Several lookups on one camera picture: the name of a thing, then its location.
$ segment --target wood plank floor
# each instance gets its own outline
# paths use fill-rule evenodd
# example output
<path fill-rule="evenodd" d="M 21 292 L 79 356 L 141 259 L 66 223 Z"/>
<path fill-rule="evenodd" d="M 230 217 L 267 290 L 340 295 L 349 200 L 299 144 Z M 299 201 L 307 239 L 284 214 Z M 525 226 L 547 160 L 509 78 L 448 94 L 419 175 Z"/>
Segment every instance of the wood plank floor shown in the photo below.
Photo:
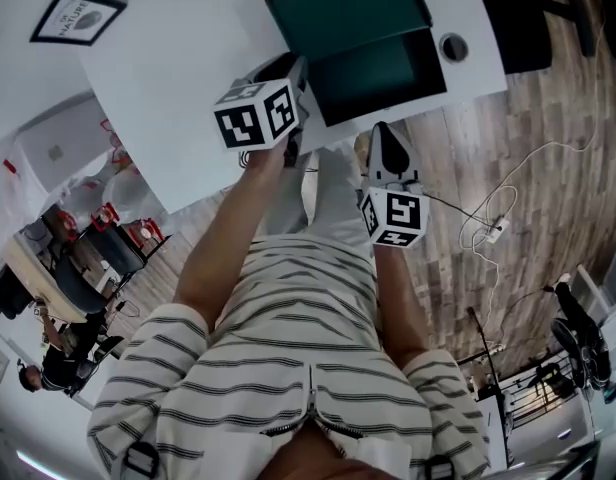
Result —
<path fill-rule="evenodd" d="M 598 1 L 586 2 L 599 30 Z M 421 156 L 426 190 L 469 211 L 531 150 L 551 140 L 579 148 L 596 133 L 585 153 L 549 147 L 522 167 L 508 182 L 518 190 L 510 228 L 495 245 L 479 248 L 499 264 L 486 334 L 507 346 L 496 357 L 505 376 L 552 343 L 550 321 L 557 304 L 550 295 L 539 293 L 510 312 L 506 308 L 522 295 L 554 283 L 563 272 L 574 272 L 579 263 L 593 276 L 603 275 L 616 248 L 616 62 L 603 40 L 596 120 L 595 60 L 581 56 L 574 25 L 551 15 L 547 20 L 554 52 L 550 69 L 508 77 L 506 93 L 396 124 Z M 511 189 L 499 193 L 490 217 L 504 213 L 512 197 Z M 124 289 L 123 298 L 139 309 L 139 316 L 118 315 L 113 333 L 130 337 L 155 306 L 172 298 L 183 262 L 221 199 L 218 194 L 193 205 L 182 231 Z M 485 323 L 497 277 L 493 264 L 459 246 L 464 220 L 459 212 L 433 202 L 429 233 L 408 253 L 433 342 L 458 359 L 482 348 L 466 308 L 473 306 Z M 479 227 L 466 226 L 464 246 L 470 245 Z M 124 313 L 136 311 L 131 304 Z"/>

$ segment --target desk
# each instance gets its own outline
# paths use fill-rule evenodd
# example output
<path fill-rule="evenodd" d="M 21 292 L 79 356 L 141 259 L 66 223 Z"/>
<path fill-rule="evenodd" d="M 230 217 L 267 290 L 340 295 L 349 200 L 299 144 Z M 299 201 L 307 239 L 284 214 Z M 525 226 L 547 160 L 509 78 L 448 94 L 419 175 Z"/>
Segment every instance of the desk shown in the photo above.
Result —
<path fill-rule="evenodd" d="M 447 92 L 326 127 L 310 90 L 302 152 L 392 122 L 507 88 L 481 0 L 425 0 L 436 44 L 466 40 L 468 58 L 440 58 Z M 234 183 L 237 155 L 223 149 L 212 107 L 262 62 L 288 51 L 265 0 L 128 0 L 128 8 L 79 56 L 94 92 L 142 175 L 170 213 Z"/>
<path fill-rule="evenodd" d="M 57 288 L 53 277 L 21 236 L 15 235 L 8 241 L 2 258 L 33 297 L 43 297 L 48 301 L 50 316 L 69 323 L 86 321 L 84 315 Z"/>

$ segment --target wall outlet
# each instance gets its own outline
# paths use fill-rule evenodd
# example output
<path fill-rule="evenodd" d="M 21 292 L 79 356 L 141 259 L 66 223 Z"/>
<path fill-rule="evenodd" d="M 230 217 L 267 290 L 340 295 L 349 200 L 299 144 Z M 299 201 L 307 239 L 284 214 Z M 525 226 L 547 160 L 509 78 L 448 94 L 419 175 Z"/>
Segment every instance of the wall outlet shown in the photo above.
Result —
<path fill-rule="evenodd" d="M 508 226 L 510 226 L 510 221 L 500 217 L 495 223 L 495 227 L 491 228 L 488 233 L 488 238 L 486 238 L 488 243 L 494 244 L 497 240 L 499 240 L 499 237 L 504 231 L 506 231 L 506 229 L 508 229 Z"/>

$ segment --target white striped shirt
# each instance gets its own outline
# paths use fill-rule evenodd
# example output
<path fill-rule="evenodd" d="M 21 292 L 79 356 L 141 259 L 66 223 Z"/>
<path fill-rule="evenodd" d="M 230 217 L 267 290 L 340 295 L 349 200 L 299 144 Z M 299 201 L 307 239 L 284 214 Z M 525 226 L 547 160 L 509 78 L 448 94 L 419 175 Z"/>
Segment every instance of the white striped shirt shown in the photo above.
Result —
<path fill-rule="evenodd" d="M 102 472 L 145 440 L 160 478 L 256 479 L 316 414 L 342 454 L 397 478 L 435 455 L 480 477 L 486 434 L 455 361 L 436 350 L 400 370 L 376 317 L 374 265 L 355 249 L 306 234 L 253 243 L 213 334 L 168 304 L 133 337 L 89 425 Z"/>

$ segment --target white cable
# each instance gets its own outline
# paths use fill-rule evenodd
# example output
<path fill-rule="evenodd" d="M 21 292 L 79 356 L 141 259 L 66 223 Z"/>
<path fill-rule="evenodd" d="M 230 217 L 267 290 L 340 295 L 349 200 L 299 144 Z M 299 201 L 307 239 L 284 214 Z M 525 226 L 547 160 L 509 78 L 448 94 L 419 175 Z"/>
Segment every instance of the white cable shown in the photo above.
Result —
<path fill-rule="evenodd" d="M 584 146 L 583 148 L 576 148 L 574 146 L 571 146 L 570 144 L 564 144 L 561 142 L 557 142 L 557 141 L 550 141 L 547 142 L 546 144 L 543 144 L 542 146 L 539 146 L 538 148 L 532 150 L 530 153 L 528 153 L 524 159 L 519 163 L 519 165 L 517 165 L 517 167 L 515 167 L 512 171 L 510 171 L 508 173 L 508 175 L 501 181 L 501 183 L 499 183 L 499 185 L 497 185 L 495 187 L 495 189 L 488 195 L 488 197 L 486 197 L 486 199 L 484 199 L 481 204 L 479 206 L 477 206 L 477 208 L 475 209 L 474 212 L 471 213 L 471 217 L 466 219 L 464 221 L 464 223 L 461 226 L 461 229 L 459 230 L 459 247 L 461 247 L 461 249 L 463 249 L 464 251 L 467 250 L 471 250 L 473 254 L 479 256 L 481 259 L 483 259 L 484 261 L 486 261 L 487 263 L 490 263 L 492 265 L 495 265 L 496 267 L 496 273 L 497 276 L 495 278 L 495 285 L 492 287 L 492 291 L 490 292 L 490 297 L 488 299 L 488 316 L 486 317 L 486 323 L 482 326 L 482 329 L 484 331 L 484 333 L 486 332 L 486 327 L 488 326 L 488 323 L 490 322 L 490 316 L 492 314 L 492 300 L 493 297 L 495 295 L 495 290 L 497 289 L 497 286 L 499 285 L 499 264 L 493 260 L 491 260 L 490 258 L 486 258 L 486 256 L 484 256 L 482 253 L 478 252 L 476 250 L 476 247 L 479 247 L 480 245 L 482 245 L 488 238 L 488 234 L 483 234 L 483 229 L 478 229 L 477 231 L 475 231 L 475 233 L 472 235 L 472 239 L 471 239 L 471 246 L 470 247 L 465 247 L 464 243 L 463 243 L 463 234 L 464 234 L 464 229 L 466 228 L 466 225 L 468 224 L 468 222 L 470 220 L 472 220 L 472 218 L 477 214 L 477 212 L 479 210 L 481 210 L 481 208 L 484 206 L 484 204 L 486 205 L 486 222 L 492 222 L 490 219 L 490 203 L 492 202 L 493 198 L 495 197 L 495 195 L 503 189 L 512 189 L 514 191 L 514 199 L 512 201 L 512 204 L 510 205 L 510 207 L 508 208 L 508 210 L 506 210 L 506 212 L 504 213 L 502 218 L 507 218 L 510 213 L 512 212 L 513 208 L 515 207 L 515 204 L 517 204 L 517 199 L 519 196 L 519 192 L 517 191 L 517 188 L 514 185 L 506 185 L 506 182 L 517 172 L 519 171 L 519 169 L 521 169 L 526 162 L 528 162 L 532 157 L 534 157 L 537 153 L 539 153 L 540 151 L 548 148 L 549 146 L 560 146 L 564 149 L 569 149 L 571 151 L 573 151 L 574 153 L 585 153 L 588 148 L 590 148 L 590 146 L 592 146 L 592 144 L 597 140 L 598 137 L 598 131 L 599 131 L 599 46 L 601 44 L 601 39 L 603 37 L 603 32 L 604 32 L 604 28 L 606 26 L 606 15 L 604 13 L 604 18 L 603 18 L 603 22 L 601 24 L 601 28 L 599 29 L 599 36 L 597 37 L 597 44 L 595 46 L 595 89 L 594 89 L 594 99 L 595 99 L 595 109 L 594 109 L 594 114 L 593 114 L 593 134 L 592 137 L 590 138 L 590 140 L 588 141 L 588 144 L 586 144 L 586 146 Z M 477 236 L 482 236 L 482 240 L 478 243 L 475 244 L 475 238 Z"/>

